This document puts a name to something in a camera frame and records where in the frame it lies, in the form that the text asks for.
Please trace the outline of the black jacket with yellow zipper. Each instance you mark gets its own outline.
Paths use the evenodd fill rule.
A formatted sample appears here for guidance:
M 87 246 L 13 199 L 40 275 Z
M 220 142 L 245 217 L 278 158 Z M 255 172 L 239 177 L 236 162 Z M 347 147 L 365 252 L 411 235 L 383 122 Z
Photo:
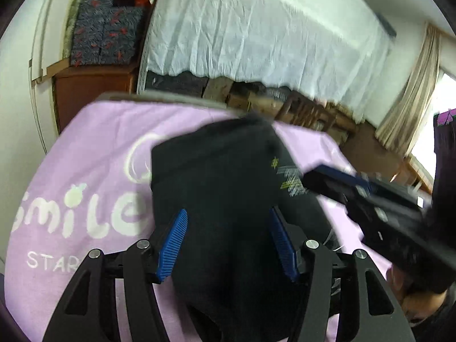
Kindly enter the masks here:
M 285 274 L 269 229 L 278 207 L 310 239 L 339 241 L 270 122 L 220 121 L 152 148 L 155 224 L 185 210 L 188 228 L 172 271 L 203 341 L 280 341 L 305 302 Z

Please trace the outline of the brown wooden desk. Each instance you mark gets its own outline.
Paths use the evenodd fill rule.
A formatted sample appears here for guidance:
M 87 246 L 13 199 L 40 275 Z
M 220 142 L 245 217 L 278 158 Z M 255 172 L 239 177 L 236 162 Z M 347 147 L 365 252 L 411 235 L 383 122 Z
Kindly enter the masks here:
M 375 127 L 369 122 L 358 126 L 355 134 L 349 136 L 341 151 L 358 172 L 381 177 L 389 182 L 410 185 L 428 194 L 432 193 L 432 182 L 412 165 L 411 157 L 402 157 L 386 150 L 375 138 Z

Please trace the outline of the beige patterned curtain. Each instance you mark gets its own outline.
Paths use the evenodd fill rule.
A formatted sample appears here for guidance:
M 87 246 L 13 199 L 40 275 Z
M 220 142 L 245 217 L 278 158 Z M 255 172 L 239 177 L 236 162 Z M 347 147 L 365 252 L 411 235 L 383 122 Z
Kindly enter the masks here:
M 428 23 L 405 87 L 376 129 L 375 137 L 386 150 L 401 157 L 410 153 L 437 85 L 440 62 L 441 33 Z

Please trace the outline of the dark wooden chair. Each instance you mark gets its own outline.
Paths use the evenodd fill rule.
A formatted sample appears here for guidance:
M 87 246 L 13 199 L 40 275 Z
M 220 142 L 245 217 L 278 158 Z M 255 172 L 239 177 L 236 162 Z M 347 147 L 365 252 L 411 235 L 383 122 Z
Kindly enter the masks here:
M 336 116 L 326 108 L 297 92 L 288 96 L 274 119 L 321 132 L 327 132 L 336 122 Z

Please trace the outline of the lilac printed bed sheet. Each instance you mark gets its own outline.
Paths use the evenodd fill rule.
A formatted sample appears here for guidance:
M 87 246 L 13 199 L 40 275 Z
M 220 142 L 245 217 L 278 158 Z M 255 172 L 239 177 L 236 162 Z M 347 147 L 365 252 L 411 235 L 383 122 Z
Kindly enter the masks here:
M 93 248 L 126 249 L 154 229 L 152 147 L 207 124 L 242 117 L 184 104 L 94 102 L 83 108 L 36 171 L 16 213 L 6 255 L 5 303 L 30 341 L 42 341 L 67 283 Z M 331 137 L 273 122 L 301 171 L 328 164 L 353 173 Z M 318 203 L 334 225 L 334 249 L 364 249 L 383 276 L 390 262 L 360 239 L 342 205 Z M 201 341 L 172 280 L 154 286 L 171 341 Z

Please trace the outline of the white crinkled cover cloth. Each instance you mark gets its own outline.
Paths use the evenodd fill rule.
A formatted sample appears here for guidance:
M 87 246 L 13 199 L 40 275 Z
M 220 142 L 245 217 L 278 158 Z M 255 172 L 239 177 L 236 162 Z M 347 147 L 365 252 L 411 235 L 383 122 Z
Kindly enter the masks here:
M 156 0 L 138 78 L 288 87 L 364 117 L 392 41 L 364 0 Z

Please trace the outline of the brown wooden cabinet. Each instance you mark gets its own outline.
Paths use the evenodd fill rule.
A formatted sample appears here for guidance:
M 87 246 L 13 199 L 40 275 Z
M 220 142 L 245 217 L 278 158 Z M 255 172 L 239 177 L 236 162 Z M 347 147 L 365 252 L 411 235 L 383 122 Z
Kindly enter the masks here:
M 88 103 L 104 92 L 131 93 L 137 82 L 138 64 L 71 66 L 53 77 L 56 123 L 61 133 Z

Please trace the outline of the patterned dark blue storage boxes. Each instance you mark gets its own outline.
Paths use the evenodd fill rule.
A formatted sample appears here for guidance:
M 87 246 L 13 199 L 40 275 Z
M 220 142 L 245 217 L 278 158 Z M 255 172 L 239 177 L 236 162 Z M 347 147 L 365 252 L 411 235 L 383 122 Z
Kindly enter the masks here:
M 71 66 L 129 65 L 141 41 L 146 8 L 135 0 L 81 0 Z

